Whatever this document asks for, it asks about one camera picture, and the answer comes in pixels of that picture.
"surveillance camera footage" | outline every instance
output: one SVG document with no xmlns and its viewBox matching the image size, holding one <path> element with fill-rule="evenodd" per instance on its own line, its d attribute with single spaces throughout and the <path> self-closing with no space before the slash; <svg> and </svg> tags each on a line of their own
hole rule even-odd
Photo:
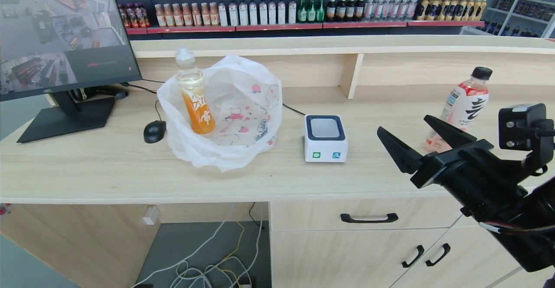
<svg viewBox="0 0 555 288">
<path fill-rule="evenodd" d="M 115 0 L 0 0 L 0 8 L 0 100 L 139 75 Z"/>
</svg>

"orange juice bottle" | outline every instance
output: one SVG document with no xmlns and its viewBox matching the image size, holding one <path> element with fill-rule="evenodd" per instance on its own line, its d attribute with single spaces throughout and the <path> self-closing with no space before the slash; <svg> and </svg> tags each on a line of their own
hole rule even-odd
<svg viewBox="0 0 555 288">
<path fill-rule="evenodd" d="M 216 122 L 204 98 L 204 78 L 202 71 L 195 67 L 195 55 L 182 47 L 178 49 L 175 61 L 179 66 L 175 81 L 181 89 L 191 128 L 197 134 L 208 134 L 216 128 Z"/>
</svg>

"plastic bag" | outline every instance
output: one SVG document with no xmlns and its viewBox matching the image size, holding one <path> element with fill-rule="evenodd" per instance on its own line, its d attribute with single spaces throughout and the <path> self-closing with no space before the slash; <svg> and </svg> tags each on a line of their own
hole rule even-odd
<svg viewBox="0 0 555 288">
<path fill-rule="evenodd" d="M 210 134 L 191 129 L 175 77 L 158 90 L 175 156 L 195 167 L 213 165 L 223 172 L 244 167 L 273 148 L 283 111 L 281 81 L 259 63 L 235 55 L 202 72 L 206 103 L 216 121 Z"/>
</svg>

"orange liquid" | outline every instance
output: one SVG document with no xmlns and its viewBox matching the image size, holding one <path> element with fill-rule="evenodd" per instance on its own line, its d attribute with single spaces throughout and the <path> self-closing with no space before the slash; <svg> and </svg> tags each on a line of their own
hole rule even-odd
<svg viewBox="0 0 555 288">
<path fill-rule="evenodd" d="M 204 94 L 194 92 L 193 98 L 187 92 L 182 91 L 183 101 L 187 107 L 189 118 L 191 118 L 191 128 L 197 134 L 208 134 L 216 128 L 214 117 L 204 101 Z"/>
</svg>

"drawer handle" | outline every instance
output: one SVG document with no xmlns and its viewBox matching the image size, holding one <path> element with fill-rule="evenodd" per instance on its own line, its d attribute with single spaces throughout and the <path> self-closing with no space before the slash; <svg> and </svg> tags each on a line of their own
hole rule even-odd
<svg viewBox="0 0 555 288">
<path fill-rule="evenodd" d="M 410 262 L 410 263 L 407 263 L 407 262 L 403 261 L 401 263 L 403 268 L 410 268 L 411 265 L 413 265 L 418 259 L 420 259 L 422 254 L 424 254 L 424 247 L 422 247 L 422 245 L 418 245 L 418 247 L 416 247 L 416 250 L 418 250 L 418 254 L 416 255 L 416 258 L 414 260 L 412 260 L 412 262 Z"/>
<path fill-rule="evenodd" d="M 430 261 L 430 260 L 426 261 L 426 266 L 434 266 L 434 265 L 438 264 L 443 258 L 445 258 L 445 256 L 446 256 L 446 255 L 449 253 L 449 251 L 451 250 L 451 246 L 450 246 L 449 244 L 444 244 L 442 247 L 444 248 L 444 254 L 442 254 L 442 255 L 440 256 L 440 258 L 437 259 L 436 262 L 432 262 L 432 261 Z"/>
<path fill-rule="evenodd" d="M 399 219 L 397 213 L 388 213 L 387 219 L 380 219 L 378 221 L 365 221 L 361 219 L 353 219 L 351 215 L 347 213 L 341 213 L 341 221 L 345 223 L 392 223 Z"/>
</svg>

